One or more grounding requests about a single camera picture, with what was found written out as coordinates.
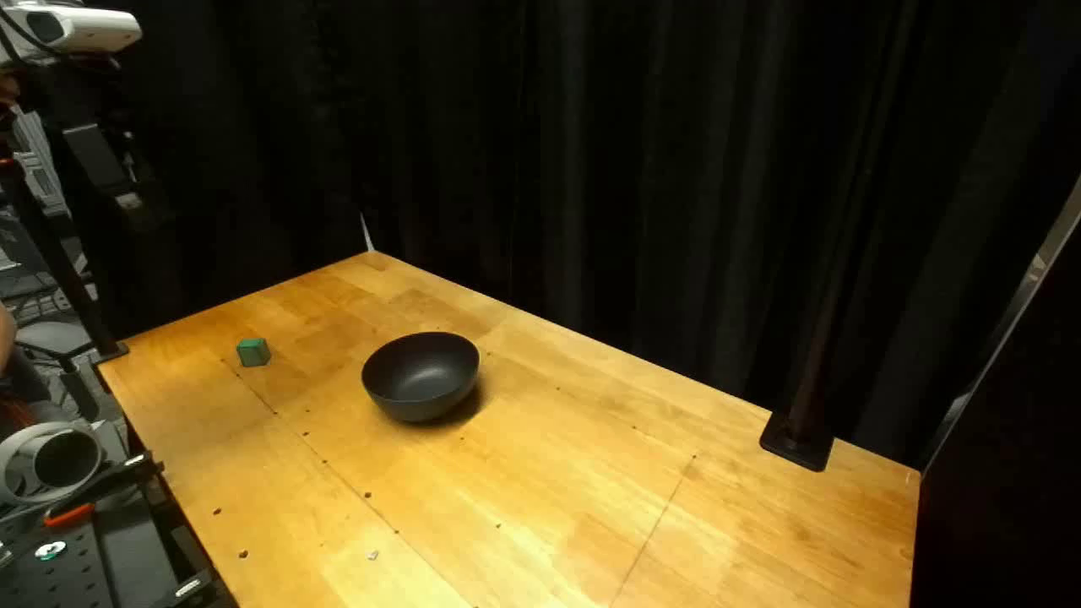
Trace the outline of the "black bowl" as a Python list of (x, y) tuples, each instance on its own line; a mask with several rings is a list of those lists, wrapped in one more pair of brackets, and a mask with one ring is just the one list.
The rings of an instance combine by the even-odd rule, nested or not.
[(362, 366), (362, 387), (400, 422), (436, 422), (479, 385), (479, 348), (452, 331), (401, 334)]

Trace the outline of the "black curtain backdrop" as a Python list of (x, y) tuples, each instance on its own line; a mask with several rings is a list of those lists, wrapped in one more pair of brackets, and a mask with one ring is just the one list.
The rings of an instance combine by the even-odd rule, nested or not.
[[(175, 318), (377, 248), (783, 409), (901, 0), (132, 0)], [(926, 0), (827, 367), (918, 458), (1079, 175), (1081, 0)]]

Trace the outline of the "small green cube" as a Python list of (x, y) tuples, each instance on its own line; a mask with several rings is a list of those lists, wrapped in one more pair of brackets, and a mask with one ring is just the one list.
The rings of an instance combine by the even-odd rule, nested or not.
[(239, 358), (243, 367), (268, 366), (272, 360), (272, 346), (264, 337), (243, 337), (237, 346), (237, 358)]

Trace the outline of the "black vertical pole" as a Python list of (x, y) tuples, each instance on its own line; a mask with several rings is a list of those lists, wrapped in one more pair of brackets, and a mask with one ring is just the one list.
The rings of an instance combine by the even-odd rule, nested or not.
[(875, 211), (868, 198), (875, 163), (882, 155), (905, 63), (916, 44), (916, 23), (926, 0), (901, 0), (889, 44), (875, 55), (882, 63), (875, 93), (865, 102), (859, 152), (844, 169), (838, 220), (827, 226), (827, 248), (815, 267), (810, 328), (805, 337), (800, 376), (783, 409), (771, 417), (759, 446), (800, 468), (820, 472), (830, 458), (833, 431), (826, 402), (827, 367), (840, 341), (840, 322), (851, 309), (859, 257), (865, 252)]

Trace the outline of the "dark panel at right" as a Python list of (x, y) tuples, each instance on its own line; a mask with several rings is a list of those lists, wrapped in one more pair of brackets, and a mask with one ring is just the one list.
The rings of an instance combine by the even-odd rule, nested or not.
[(1081, 608), (1081, 184), (930, 457), (908, 608)]

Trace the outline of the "white tape roll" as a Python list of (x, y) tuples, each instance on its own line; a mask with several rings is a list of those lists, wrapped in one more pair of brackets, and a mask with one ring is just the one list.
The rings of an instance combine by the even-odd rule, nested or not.
[(73, 495), (106, 454), (86, 422), (35, 422), (0, 443), (0, 500), (43, 507)]

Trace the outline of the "red handled tool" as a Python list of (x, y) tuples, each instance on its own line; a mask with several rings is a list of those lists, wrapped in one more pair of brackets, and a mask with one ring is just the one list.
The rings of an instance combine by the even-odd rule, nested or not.
[(41, 512), (43, 531), (73, 531), (91, 524), (94, 516), (122, 512), (125, 507), (140, 507), (145, 500), (145, 480), (136, 476), (106, 476), (94, 480), (88, 489), (47, 507)]

